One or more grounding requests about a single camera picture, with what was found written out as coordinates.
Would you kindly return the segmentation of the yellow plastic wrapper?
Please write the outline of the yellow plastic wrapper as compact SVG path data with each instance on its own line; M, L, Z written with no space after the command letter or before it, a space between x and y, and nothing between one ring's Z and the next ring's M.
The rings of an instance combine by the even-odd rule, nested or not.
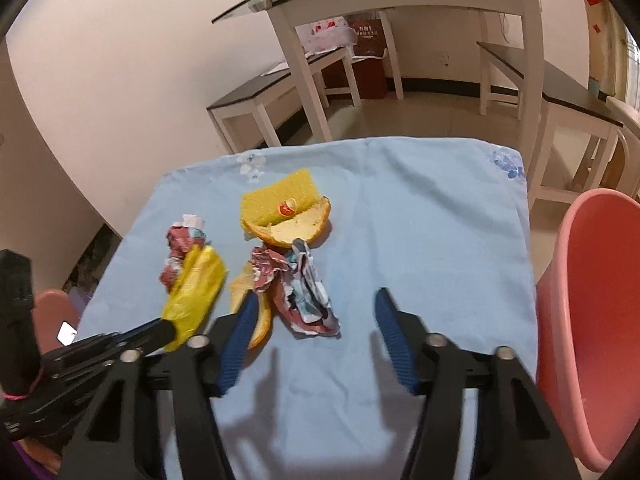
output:
M164 345L167 352L177 350L196 334L214 304L226 279L227 268L210 246L193 246L169 293L162 319L174 324L176 336Z

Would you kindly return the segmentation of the pink plastic trash bin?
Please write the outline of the pink plastic trash bin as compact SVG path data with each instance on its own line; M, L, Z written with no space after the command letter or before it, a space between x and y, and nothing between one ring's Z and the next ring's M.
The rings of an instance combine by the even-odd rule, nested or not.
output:
M580 194L537 283L537 382L574 457L612 465L639 420L639 205Z

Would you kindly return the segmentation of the red white snack wrapper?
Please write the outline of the red white snack wrapper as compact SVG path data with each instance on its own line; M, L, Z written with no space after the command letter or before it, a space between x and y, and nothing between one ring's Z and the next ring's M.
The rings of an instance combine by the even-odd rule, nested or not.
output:
M337 336L340 321L308 244L301 238L282 254L266 245L250 255L255 292L265 294L292 332L304 336Z

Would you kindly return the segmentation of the light blue tablecloth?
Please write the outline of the light blue tablecloth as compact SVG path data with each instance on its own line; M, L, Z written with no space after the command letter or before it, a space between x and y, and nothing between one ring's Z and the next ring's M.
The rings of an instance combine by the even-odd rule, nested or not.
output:
M376 326L387 288L459 347L513 348L537 366L535 278L520 155L473 139L369 138L224 156L161 178L78 328L124 332L162 312L168 228L197 214L230 278L250 258L242 196L307 169L332 210L314 263L336 337L281 321L214 403L240 479L396 479L422 403L399 385Z

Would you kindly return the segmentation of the yellow foam sponge pad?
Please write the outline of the yellow foam sponge pad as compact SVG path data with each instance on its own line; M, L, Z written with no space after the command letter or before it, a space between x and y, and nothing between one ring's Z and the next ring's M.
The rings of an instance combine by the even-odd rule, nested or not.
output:
M245 231L254 226L274 226L318 203L321 195L307 168L299 169L276 183L245 193L241 198L240 222Z

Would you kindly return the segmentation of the orange peel half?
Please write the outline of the orange peel half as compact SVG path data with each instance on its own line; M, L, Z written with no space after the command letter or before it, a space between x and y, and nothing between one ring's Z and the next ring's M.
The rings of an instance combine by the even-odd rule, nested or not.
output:
M331 212L331 202L322 196L317 203L292 218L268 226L258 226L253 222L246 222L245 227L250 234L255 235L266 245L280 248L291 248L296 240L303 240L310 244L328 228Z

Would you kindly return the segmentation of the black-top bench right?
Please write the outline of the black-top bench right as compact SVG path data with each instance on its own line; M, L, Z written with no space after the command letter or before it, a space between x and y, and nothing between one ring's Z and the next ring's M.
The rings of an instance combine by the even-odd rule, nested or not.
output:
M525 67L527 55L524 49L477 41L480 47L480 66L485 81L480 83L480 109L486 113L486 105L497 99L490 92L489 66L494 66L506 75L518 88L518 108L524 108ZM536 200L570 204L582 192L598 188L604 177L606 166L614 155L618 142L626 142L623 123L615 119L605 104L593 96L585 87L562 72L553 64L544 61L544 82L541 88L541 111L533 159L528 170L528 206L533 209ZM555 131L565 127L589 136L588 146L569 188L554 188L542 183Z

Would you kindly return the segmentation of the black-top bench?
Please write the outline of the black-top bench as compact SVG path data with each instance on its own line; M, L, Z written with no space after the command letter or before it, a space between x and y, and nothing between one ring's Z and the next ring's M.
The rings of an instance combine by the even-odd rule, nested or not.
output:
M309 68L314 86L318 90L323 107L329 106L329 93L324 85L322 70L334 63L341 62L345 71L348 88L336 89L337 93L349 93L354 107L361 106L360 94L357 86L354 70L352 69L352 55L345 47L336 48L326 52L316 53L308 58ZM279 70L273 74L256 76L242 84L241 87L223 96L218 101L207 107L207 113L213 124L226 140L232 153L244 151L238 143L239 137L229 125L229 120L241 116L253 118L262 140L273 148L280 146L281 142L273 127L267 112L267 106L277 99L286 96L295 90L295 84L290 70Z
M494 66L506 75L518 88L518 108L524 108L525 67L527 55L524 49L477 41L480 47L480 66L485 81L480 83L480 109L486 113L486 105L497 99L490 92L489 66ZM626 142L623 123L615 119L605 104L593 96L585 87L562 72L553 64L544 61L544 82L541 88L541 111L533 159L528 170L528 206L533 209L536 200L570 204L582 192L598 188L604 177L606 166L614 155L618 142ZM565 127L589 136L588 146L569 188L554 188L542 183L555 131Z

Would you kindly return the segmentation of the dark red paper bag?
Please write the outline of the dark red paper bag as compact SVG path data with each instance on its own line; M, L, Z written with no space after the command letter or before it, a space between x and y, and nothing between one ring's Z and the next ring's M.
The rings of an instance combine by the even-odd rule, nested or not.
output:
M379 18L346 18L346 23L357 35L352 46L352 70L364 100L384 99L388 93L383 60L386 40Z

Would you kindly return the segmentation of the black-top bench left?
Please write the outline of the black-top bench left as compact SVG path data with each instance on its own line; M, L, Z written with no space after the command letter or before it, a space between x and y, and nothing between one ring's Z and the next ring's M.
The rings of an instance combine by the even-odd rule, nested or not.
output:
M309 68L314 86L318 90L323 107L329 106L329 93L324 85L322 70L334 63L341 62L345 71L348 88L336 89L337 93L349 93L354 107L361 106L360 94L357 86L354 70L352 69L352 55L345 47L336 48L326 52L316 53L308 58ZM229 125L229 120L241 116L253 118L262 140L273 148L280 146L281 142L273 127L267 112L267 106L277 99L286 96L295 90L295 84L290 70L279 70L273 74L256 76L242 84L241 87L223 96L218 101L207 107L207 113L213 124L226 140L232 153L244 151L238 143L239 137Z

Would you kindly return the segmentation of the white plastic stool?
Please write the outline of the white plastic stool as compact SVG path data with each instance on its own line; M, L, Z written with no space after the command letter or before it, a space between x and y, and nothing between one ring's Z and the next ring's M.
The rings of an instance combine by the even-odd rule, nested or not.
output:
M605 167L601 185L615 188L635 200L639 199L639 112L629 104L609 96L606 107L623 123L618 132L618 141L608 166ZM570 189L582 192L586 189L586 180L600 140L592 136L578 166Z

